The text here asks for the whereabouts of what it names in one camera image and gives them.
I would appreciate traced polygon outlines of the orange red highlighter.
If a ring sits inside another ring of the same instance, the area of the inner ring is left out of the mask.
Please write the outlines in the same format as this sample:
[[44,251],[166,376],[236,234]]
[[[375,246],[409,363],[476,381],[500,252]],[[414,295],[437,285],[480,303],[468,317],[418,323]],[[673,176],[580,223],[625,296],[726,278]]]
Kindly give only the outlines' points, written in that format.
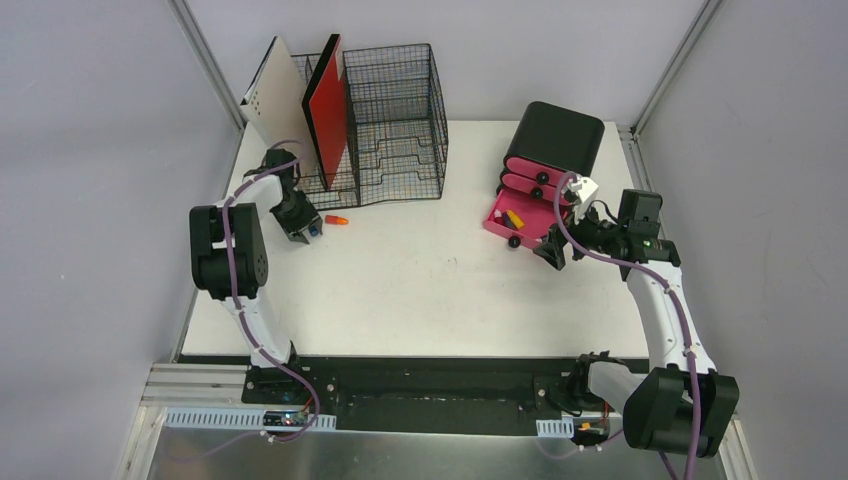
[[344,217],[336,216],[336,215],[326,215],[324,217],[324,222],[330,225],[348,225],[349,220]]

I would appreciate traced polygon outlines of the yellow highlighter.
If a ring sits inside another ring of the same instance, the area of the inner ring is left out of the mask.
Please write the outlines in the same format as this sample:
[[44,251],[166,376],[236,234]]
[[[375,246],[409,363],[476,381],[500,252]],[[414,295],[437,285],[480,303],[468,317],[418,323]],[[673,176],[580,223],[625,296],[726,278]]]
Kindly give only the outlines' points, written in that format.
[[516,226],[515,230],[522,230],[525,227],[525,223],[523,220],[512,210],[507,210],[505,213],[508,214],[514,225]]

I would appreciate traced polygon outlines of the black pink drawer unit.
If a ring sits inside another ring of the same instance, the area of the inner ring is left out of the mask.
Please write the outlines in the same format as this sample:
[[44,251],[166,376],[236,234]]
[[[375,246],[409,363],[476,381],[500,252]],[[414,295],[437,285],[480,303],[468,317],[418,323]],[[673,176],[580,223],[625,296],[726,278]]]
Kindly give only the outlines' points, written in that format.
[[[503,158],[495,201],[483,228],[507,240],[510,248],[532,249],[556,223],[553,203],[569,206],[556,193],[561,177],[573,172],[589,177],[605,133],[602,120],[543,101],[525,108]],[[494,211],[514,211],[525,227],[511,230],[494,220]]]

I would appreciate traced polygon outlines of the red A4 folder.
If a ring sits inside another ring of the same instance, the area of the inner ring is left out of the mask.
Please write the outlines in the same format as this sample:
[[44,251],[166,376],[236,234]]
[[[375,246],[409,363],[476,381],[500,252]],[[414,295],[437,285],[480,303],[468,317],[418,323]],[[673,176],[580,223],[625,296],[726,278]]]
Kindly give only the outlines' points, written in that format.
[[347,146],[347,87],[339,33],[330,35],[313,67],[302,107],[314,144],[321,184],[329,191]]

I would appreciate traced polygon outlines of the white A4 folder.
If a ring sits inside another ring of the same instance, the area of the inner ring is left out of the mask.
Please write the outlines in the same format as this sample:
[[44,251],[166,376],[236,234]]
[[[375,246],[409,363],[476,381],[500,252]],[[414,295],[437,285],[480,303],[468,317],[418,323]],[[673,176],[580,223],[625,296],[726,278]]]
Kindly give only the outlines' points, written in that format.
[[314,143],[302,100],[306,91],[303,69],[291,57],[280,36],[275,36],[240,104],[242,112],[266,145],[284,145],[299,159],[303,176],[317,171]]

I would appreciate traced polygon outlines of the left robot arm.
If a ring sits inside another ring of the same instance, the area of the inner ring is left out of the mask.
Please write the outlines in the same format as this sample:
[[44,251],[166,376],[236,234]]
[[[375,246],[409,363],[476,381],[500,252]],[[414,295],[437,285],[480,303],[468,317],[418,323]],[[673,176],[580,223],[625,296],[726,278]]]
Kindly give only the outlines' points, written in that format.
[[266,289],[271,260],[262,220],[272,217],[294,243],[309,244],[323,234],[321,215],[298,187],[298,170],[294,153],[271,148],[229,196],[189,212],[195,286],[228,311],[258,368],[286,365],[294,353]]

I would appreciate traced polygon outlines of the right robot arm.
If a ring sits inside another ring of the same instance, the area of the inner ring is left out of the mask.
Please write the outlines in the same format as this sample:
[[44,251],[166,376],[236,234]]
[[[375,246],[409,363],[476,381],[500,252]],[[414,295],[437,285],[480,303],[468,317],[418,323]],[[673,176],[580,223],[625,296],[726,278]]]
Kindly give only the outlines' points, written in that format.
[[616,266],[648,345],[644,377],[607,352],[581,355],[563,388],[571,407],[607,404],[621,415],[632,448],[710,458],[718,453],[740,390],[734,377],[719,373],[696,332],[677,246],[659,236],[662,205],[656,193],[626,189],[611,220],[601,218],[592,200],[562,207],[534,252],[563,267],[570,245],[576,260]]

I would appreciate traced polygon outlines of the black mounting base plate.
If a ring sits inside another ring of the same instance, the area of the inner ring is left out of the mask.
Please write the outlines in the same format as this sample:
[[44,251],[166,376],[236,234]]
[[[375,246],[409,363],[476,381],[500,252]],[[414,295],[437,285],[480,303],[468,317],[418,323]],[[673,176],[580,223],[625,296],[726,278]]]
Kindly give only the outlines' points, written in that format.
[[531,436],[539,420],[603,412],[576,376],[585,360],[300,356],[288,373],[249,367],[241,400],[308,404],[347,431]]

